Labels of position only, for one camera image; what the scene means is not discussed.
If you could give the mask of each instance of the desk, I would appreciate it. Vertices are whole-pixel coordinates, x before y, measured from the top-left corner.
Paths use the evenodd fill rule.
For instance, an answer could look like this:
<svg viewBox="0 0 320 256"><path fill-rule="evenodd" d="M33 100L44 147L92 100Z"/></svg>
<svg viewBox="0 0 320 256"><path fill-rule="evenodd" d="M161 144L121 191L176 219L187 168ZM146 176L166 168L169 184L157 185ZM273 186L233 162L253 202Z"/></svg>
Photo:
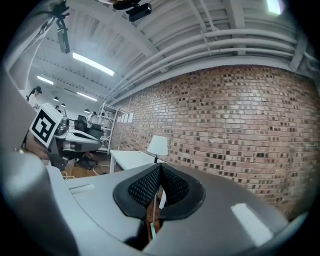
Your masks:
<svg viewBox="0 0 320 256"><path fill-rule="evenodd" d="M120 151L120 150L110 150L111 160L110 160L110 174L115 171L115 161L120 165L123 170L129 170L132 168L144 166L147 164L153 164L155 158L149 154L143 153L141 151ZM158 163L165 163L164 161L158 159ZM166 202L166 193L163 191L160 209L162 209Z"/></svg>

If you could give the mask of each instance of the ceiling light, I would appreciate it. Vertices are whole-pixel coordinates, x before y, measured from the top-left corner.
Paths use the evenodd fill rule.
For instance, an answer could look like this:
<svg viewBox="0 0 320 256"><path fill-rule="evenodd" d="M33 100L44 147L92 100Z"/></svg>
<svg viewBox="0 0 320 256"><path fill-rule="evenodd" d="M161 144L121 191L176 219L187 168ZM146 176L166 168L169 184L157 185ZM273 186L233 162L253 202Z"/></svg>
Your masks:
<svg viewBox="0 0 320 256"><path fill-rule="evenodd" d="M90 100L93 100L93 101L97 101L95 98L91 98L90 96L87 96L87 95L84 95L84 94L82 94L82 93L80 93L80 92L77 92L77 94L79 94L79 95L81 95L81 96L83 96L83 97L86 97L86 98L88 98L88 99L90 99Z"/></svg>
<svg viewBox="0 0 320 256"><path fill-rule="evenodd" d="M81 61L81 62L84 62L84 63L86 63L86 64L88 64L88 65L90 65L90 66L92 66L92 67L94 67L94 68L96 68L98 70L101 70L101 71L109 74L110 76L113 76L114 73L115 73L112 70L110 70L109 68L106 68L105 66L102 66L99 63L96 63L93 60L88 59L86 57L83 57L83 56L81 56L81 55L79 55L77 53L73 53L72 56L73 56L74 59L76 59L78 61Z"/></svg>
<svg viewBox="0 0 320 256"><path fill-rule="evenodd" d="M266 0L266 2L268 4L269 12L277 14L277 15L281 14L279 0Z"/></svg>
<svg viewBox="0 0 320 256"><path fill-rule="evenodd" d="M52 82L52 81L50 81L50 80L48 80L48 79L45 79L45 78L43 78L43 77L41 77L41 76L37 76L37 78L38 78L39 80L41 80L41 81L44 81L44 82L50 84L50 85L54 85L54 82Z"/></svg>

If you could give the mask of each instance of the person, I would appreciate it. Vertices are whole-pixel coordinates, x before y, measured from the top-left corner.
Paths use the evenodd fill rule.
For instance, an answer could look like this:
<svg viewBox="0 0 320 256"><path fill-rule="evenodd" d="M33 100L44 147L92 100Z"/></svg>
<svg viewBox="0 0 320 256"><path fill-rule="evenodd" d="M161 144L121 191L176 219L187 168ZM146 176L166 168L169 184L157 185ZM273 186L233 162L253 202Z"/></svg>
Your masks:
<svg viewBox="0 0 320 256"><path fill-rule="evenodd" d="M33 107L34 109L38 109L39 105L37 104L37 98L38 95L42 94L41 87L37 86L36 88L33 88L30 92L29 96L26 98L28 103Z"/></svg>
<svg viewBox="0 0 320 256"><path fill-rule="evenodd" d="M97 113L95 111L93 111L91 114L89 114L86 122L88 124L88 128L90 128L93 124L95 124L95 121L94 121L94 117L97 115Z"/></svg>

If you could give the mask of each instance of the white table lamp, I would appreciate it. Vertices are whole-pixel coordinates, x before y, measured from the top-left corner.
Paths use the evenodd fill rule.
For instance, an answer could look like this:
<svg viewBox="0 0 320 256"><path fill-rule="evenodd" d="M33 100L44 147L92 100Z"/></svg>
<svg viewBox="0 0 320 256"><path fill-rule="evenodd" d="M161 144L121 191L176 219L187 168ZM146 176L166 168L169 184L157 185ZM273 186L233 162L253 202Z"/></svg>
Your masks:
<svg viewBox="0 0 320 256"><path fill-rule="evenodd" d="M154 162L156 163L158 161L158 156L168 155L168 138L153 135L147 151L155 154Z"/></svg>

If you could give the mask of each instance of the gray plastic surface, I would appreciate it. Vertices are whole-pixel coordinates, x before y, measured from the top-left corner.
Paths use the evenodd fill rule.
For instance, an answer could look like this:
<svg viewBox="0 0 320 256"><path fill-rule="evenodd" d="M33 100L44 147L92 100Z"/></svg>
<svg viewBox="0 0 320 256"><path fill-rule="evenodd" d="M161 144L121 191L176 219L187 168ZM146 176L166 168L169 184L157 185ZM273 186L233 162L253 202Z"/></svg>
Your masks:
<svg viewBox="0 0 320 256"><path fill-rule="evenodd" d="M202 206L186 219L164 221L156 239L143 250L153 255L234 255L254 244L231 207L248 204L277 234L288 222L274 207L235 182L218 175L170 164L199 180L205 189Z"/></svg>
<svg viewBox="0 0 320 256"><path fill-rule="evenodd" d="M68 179L65 181L69 189L93 185L95 188L74 194L77 203L102 229L120 241L126 241L138 234L143 222L138 218L127 217L117 206L113 198L115 186L129 177L140 173L144 168L134 168L100 176Z"/></svg>
<svg viewBox="0 0 320 256"><path fill-rule="evenodd" d="M7 203L30 235L54 255L236 255L255 248L231 211L238 203L253 209L274 235L288 224L274 207L233 181L171 164L199 180L206 197L186 219L164 221L156 238L138 251L122 241L137 234L141 221L121 212L112 191L153 164L63 180L57 168L45 168L33 155L10 153L5 158L1 185Z"/></svg>

